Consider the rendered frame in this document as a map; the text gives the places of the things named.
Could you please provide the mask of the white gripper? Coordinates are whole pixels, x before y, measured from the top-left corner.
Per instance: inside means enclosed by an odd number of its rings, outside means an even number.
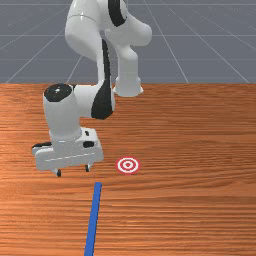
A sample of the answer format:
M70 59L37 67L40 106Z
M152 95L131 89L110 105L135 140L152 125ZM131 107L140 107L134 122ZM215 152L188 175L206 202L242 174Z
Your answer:
M101 162L104 154L96 130L81 128L81 135L74 140L35 144L32 154L36 159L38 170L54 171L61 177L60 168L85 165L85 171L90 172L94 162Z

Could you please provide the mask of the long blue stick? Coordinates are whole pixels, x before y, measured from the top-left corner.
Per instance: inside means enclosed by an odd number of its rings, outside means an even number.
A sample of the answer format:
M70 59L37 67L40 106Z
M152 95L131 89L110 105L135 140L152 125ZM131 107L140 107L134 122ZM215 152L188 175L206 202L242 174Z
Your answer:
M88 232L86 236L86 244L84 247L84 256L94 256L94 247L96 241L96 231L98 223L98 214L100 209L100 198L102 191L102 183L94 184L94 193L92 198L91 212L88 223Z

